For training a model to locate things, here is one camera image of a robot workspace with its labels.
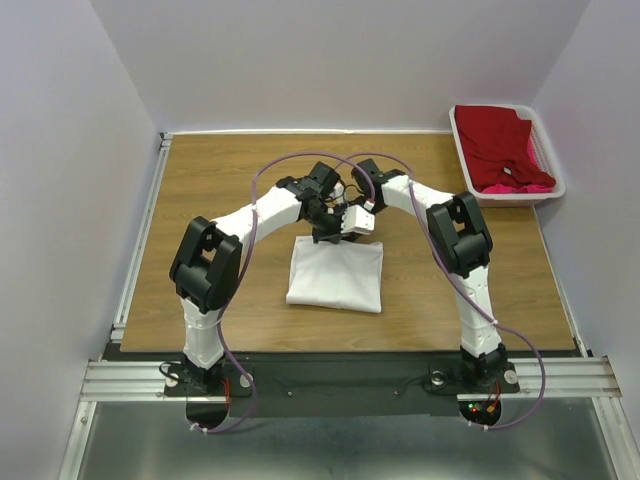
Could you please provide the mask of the white t shirt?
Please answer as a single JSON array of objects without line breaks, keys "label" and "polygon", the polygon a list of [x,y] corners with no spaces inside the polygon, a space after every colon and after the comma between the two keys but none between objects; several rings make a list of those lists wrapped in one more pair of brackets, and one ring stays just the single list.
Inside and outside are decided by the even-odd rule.
[{"label": "white t shirt", "polygon": [[380,242],[314,243],[298,236],[286,303],[379,314],[383,258]]}]

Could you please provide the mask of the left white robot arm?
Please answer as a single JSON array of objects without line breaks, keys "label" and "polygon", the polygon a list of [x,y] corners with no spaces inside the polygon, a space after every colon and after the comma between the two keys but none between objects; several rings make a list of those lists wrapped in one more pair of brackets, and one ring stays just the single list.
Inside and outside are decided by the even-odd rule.
[{"label": "left white robot arm", "polygon": [[347,205],[333,208],[328,203],[342,186],[338,172],[319,161],[305,176],[286,176],[264,195],[253,193],[250,204],[231,214],[190,221],[169,270],[183,309],[185,344],[180,365],[167,368],[166,378],[202,394],[228,384],[221,362],[228,351],[221,321],[255,244],[300,220],[312,226],[314,240],[341,240]]}]

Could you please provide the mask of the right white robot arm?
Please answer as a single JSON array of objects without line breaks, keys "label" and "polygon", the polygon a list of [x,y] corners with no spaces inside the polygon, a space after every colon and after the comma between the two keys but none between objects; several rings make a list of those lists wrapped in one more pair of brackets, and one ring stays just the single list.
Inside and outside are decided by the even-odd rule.
[{"label": "right white robot arm", "polygon": [[488,287],[493,240],[475,197],[427,187],[398,169],[382,171],[366,159],[351,171],[372,212],[391,207],[414,215],[427,234],[434,259],[455,290],[461,322],[460,378],[472,390],[493,384],[507,363]]}]

